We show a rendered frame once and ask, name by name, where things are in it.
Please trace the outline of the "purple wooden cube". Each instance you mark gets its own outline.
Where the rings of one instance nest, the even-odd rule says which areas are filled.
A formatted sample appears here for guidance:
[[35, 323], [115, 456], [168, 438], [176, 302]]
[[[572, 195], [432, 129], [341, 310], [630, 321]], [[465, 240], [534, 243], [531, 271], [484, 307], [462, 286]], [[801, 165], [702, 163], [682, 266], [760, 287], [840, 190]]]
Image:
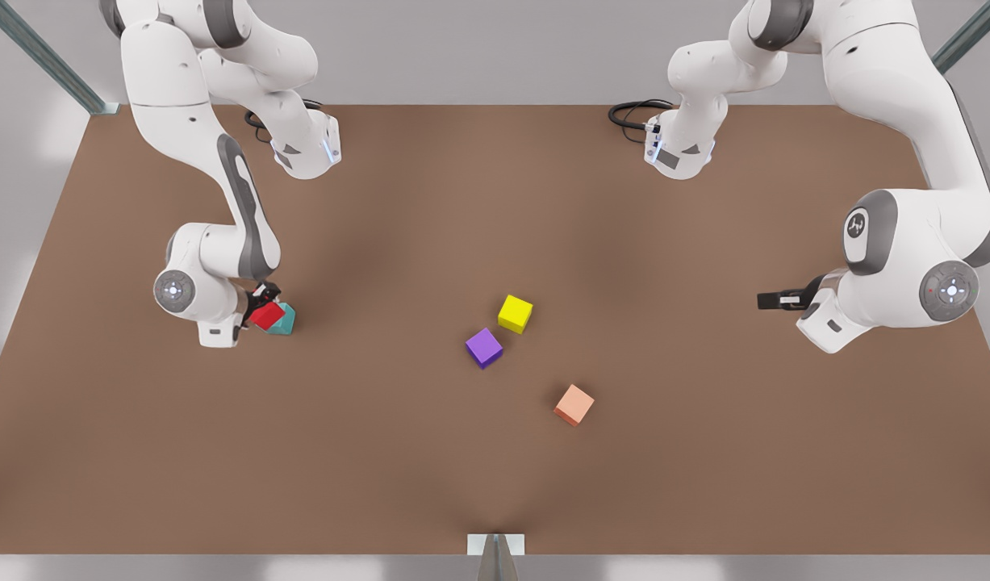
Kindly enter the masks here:
[[481, 328], [465, 342], [466, 350], [480, 369], [485, 369], [497, 361], [504, 353], [503, 346], [492, 334], [490, 328]]

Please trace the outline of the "orange wooden cube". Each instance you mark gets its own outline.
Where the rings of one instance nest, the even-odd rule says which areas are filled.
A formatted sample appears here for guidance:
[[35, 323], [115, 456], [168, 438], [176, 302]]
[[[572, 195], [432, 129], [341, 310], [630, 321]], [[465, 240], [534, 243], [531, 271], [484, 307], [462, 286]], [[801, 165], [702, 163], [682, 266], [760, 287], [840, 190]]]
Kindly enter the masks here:
[[584, 416], [591, 410], [595, 400], [576, 385], [569, 385], [562, 393], [558, 403], [554, 405], [553, 413], [571, 426], [579, 426]]

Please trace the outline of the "yellow wooden cube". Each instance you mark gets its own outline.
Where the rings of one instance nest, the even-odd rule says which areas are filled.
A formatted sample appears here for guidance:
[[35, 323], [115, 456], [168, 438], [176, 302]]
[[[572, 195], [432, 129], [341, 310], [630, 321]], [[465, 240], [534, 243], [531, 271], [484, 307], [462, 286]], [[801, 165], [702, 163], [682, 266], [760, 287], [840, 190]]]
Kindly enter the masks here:
[[498, 324], [503, 328], [509, 328], [517, 334], [523, 334], [530, 316], [533, 313], [532, 303], [521, 300], [515, 295], [507, 295], [498, 314]]

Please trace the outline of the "silver frame post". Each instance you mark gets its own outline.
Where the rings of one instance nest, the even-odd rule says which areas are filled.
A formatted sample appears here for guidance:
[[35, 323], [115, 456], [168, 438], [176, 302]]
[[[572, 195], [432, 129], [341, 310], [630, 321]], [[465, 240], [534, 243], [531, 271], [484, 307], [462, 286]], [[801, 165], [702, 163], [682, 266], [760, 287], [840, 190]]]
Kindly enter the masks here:
[[986, 0], [933, 54], [931, 62], [940, 74], [948, 73], [989, 32], [990, 0]]
[[117, 102], [104, 102], [7, 0], [0, 0], [0, 29], [90, 115], [117, 115]]
[[523, 533], [470, 533], [466, 554], [480, 556], [477, 581], [518, 581], [516, 556], [525, 555]]

